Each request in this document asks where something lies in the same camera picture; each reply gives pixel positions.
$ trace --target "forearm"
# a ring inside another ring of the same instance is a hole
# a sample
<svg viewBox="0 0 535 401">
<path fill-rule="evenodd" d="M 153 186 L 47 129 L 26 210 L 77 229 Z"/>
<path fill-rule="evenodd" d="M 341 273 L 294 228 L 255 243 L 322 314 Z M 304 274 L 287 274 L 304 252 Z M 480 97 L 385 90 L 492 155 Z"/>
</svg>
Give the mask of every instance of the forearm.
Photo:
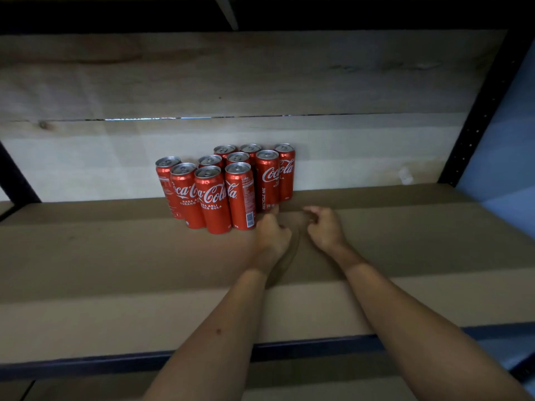
<svg viewBox="0 0 535 401">
<path fill-rule="evenodd" d="M 241 399 L 267 279 L 257 256 L 164 366 L 145 401 Z"/>
<path fill-rule="evenodd" d="M 420 400 L 531 399 L 456 325 L 385 278 L 358 254 L 344 272 L 373 329 Z"/>
</svg>

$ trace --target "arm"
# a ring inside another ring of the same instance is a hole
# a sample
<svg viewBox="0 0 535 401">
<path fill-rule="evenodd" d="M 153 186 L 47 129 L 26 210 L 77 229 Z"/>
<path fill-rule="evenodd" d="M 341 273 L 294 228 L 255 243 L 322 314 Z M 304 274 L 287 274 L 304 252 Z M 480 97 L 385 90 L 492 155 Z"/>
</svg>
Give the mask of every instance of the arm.
<svg viewBox="0 0 535 401">
<path fill-rule="evenodd" d="M 309 234 L 344 271 L 371 326 L 421 401 L 532 400 L 522 386 L 456 325 L 408 295 L 346 241 L 331 209 Z"/>
<path fill-rule="evenodd" d="M 256 227 L 255 255 L 219 305 L 174 353 L 144 401 L 239 400 L 260 322 L 267 277 L 291 231 L 267 214 Z"/>
</svg>

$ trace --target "coca-cola can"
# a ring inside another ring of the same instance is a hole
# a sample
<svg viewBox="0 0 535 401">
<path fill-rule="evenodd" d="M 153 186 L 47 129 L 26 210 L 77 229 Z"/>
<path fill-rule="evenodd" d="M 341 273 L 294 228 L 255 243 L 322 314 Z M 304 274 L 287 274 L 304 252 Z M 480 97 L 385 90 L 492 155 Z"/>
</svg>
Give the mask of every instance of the coca-cola can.
<svg viewBox="0 0 535 401">
<path fill-rule="evenodd" d="M 233 152 L 227 155 L 225 162 L 227 166 L 230 165 L 231 163 L 237 163 L 237 162 L 245 162 L 245 163 L 251 164 L 251 156 L 249 156 L 249 154 L 245 152 Z"/>
<path fill-rule="evenodd" d="M 231 163 L 225 167 L 228 203 L 231 206 L 232 225 L 247 230 L 255 227 L 255 183 L 251 165 L 246 162 Z"/>
<path fill-rule="evenodd" d="M 225 160 L 217 154 L 209 154 L 199 158 L 199 168 L 205 166 L 218 166 L 223 170 L 225 168 Z"/>
<path fill-rule="evenodd" d="M 196 170 L 194 163 L 181 163 L 171 169 L 171 181 L 180 201 L 180 213 L 191 229 L 206 228 L 195 185 Z"/>
<path fill-rule="evenodd" d="M 257 152 L 263 150 L 264 148 L 262 145 L 259 145 L 258 143 L 248 143 L 245 145 L 240 146 L 240 152 L 245 152 L 249 154 L 249 157 L 251 159 L 251 166 L 252 168 L 255 167 L 256 164 L 256 154 Z"/>
<path fill-rule="evenodd" d="M 171 182 L 171 168 L 180 162 L 181 160 L 177 156 L 166 156 L 156 161 L 156 172 L 164 190 L 165 198 L 167 198 L 171 214 L 177 219 L 182 219 L 183 217 L 180 214 L 180 201 L 174 193 L 173 183 Z"/>
<path fill-rule="evenodd" d="M 275 150 L 280 159 L 280 200 L 286 201 L 294 194 L 295 149 L 289 143 L 281 143 L 275 146 Z"/>
<path fill-rule="evenodd" d="M 237 147 L 234 145 L 219 145 L 213 148 L 213 154 L 221 156 L 223 159 L 227 158 L 227 155 L 232 152 L 236 152 Z"/>
<path fill-rule="evenodd" d="M 211 234 L 224 234 L 232 228 L 227 189 L 221 168 L 205 166 L 195 171 L 195 185 L 206 228 Z"/>
<path fill-rule="evenodd" d="M 269 211 L 279 203 L 279 154 L 272 150 L 256 154 L 257 208 Z"/>
</svg>

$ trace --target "coca-cola logo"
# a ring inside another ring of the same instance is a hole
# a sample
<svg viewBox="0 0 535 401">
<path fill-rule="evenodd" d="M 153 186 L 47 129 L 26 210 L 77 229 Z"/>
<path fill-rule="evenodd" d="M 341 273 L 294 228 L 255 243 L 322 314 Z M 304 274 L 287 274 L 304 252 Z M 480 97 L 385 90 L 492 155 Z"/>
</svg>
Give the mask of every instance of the coca-cola logo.
<svg viewBox="0 0 535 401">
<path fill-rule="evenodd" d="M 294 171 L 294 161 L 295 161 L 295 159 L 292 159 L 292 160 L 283 159 L 283 160 L 281 160 L 280 161 L 280 172 L 284 173 L 284 174 L 293 172 Z"/>
<path fill-rule="evenodd" d="M 207 191 L 198 191 L 198 197 L 202 202 L 206 204 L 215 204 L 218 201 L 223 200 L 227 196 L 225 184 L 218 184 L 210 187 Z"/>
<path fill-rule="evenodd" d="M 238 183 L 230 183 L 227 181 L 227 194 L 229 198 L 236 198 L 237 191 L 235 188 L 238 186 Z"/>
<path fill-rule="evenodd" d="M 264 180 L 264 182 L 266 182 L 266 183 L 278 180 L 279 179 L 279 174 L 280 174 L 280 168 L 275 170 L 274 167 L 270 167 L 262 175 L 262 180 Z"/>
<path fill-rule="evenodd" d="M 195 199 L 197 197 L 197 186 L 195 184 L 189 187 L 175 187 L 174 190 L 177 193 L 177 195 L 180 198 L 184 198 L 184 200 L 188 198 Z"/>
</svg>

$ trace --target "soda can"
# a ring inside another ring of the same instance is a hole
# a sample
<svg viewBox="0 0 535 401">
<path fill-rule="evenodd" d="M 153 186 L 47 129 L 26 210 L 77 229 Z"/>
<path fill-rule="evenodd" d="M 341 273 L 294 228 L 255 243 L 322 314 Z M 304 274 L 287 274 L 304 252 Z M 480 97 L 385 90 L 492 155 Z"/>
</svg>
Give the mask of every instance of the soda can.
<svg viewBox="0 0 535 401">
<path fill-rule="evenodd" d="M 206 228 L 211 234 L 224 234 L 232 228 L 231 210 L 221 168 L 205 166 L 195 171 L 195 185 Z"/>
<path fill-rule="evenodd" d="M 217 154 L 209 154 L 208 156 L 203 156 L 199 160 L 199 168 L 205 166 L 218 166 L 223 170 L 225 168 L 225 160 Z"/>
<path fill-rule="evenodd" d="M 180 213 L 191 229 L 206 228 L 195 185 L 196 170 L 194 163 L 180 163 L 171 169 L 171 181 L 180 201 Z"/>
<path fill-rule="evenodd" d="M 286 201 L 294 194 L 295 149 L 289 143 L 281 143 L 275 150 L 280 158 L 280 200 Z"/>
<path fill-rule="evenodd" d="M 171 182 L 171 168 L 180 162 L 181 160 L 177 156 L 166 156 L 156 161 L 156 172 L 164 190 L 165 198 L 167 198 L 171 214 L 177 219 L 182 219 L 183 217 L 180 214 L 180 202 L 174 193 L 173 183 Z"/>
<path fill-rule="evenodd" d="M 227 155 L 232 152 L 236 152 L 237 148 L 234 145 L 219 145 L 213 148 L 213 154 L 221 156 L 223 159 L 227 158 Z"/>
<path fill-rule="evenodd" d="M 227 158 L 225 159 L 226 165 L 228 166 L 231 163 L 236 163 L 236 162 L 245 162 L 245 163 L 251 164 L 251 156 L 249 156 L 249 154 L 245 152 L 229 153 L 227 155 Z"/>
<path fill-rule="evenodd" d="M 262 145 L 259 145 L 258 143 L 248 143 L 245 145 L 240 146 L 240 152 L 245 152 L 249 154 L 249 157 L 251 159 L 251 166 L 254 169 L 256 164 L 256 154 L 257 152 L 263 150 L 264 148 Z"/>
<path fill-rule="evenodd" d="M 228 203 L 231 207 L 232 225 L 247 230 L 255 227 L 255 183 L 251 165 L 246 162 L 231 163 L 225 167 Z"/>
<path fill-rule="evenodd" d="M 256 154 L 257 208 L 269 211 L 279 203 L 279 154 L 272 150 Z"/>
</svg>

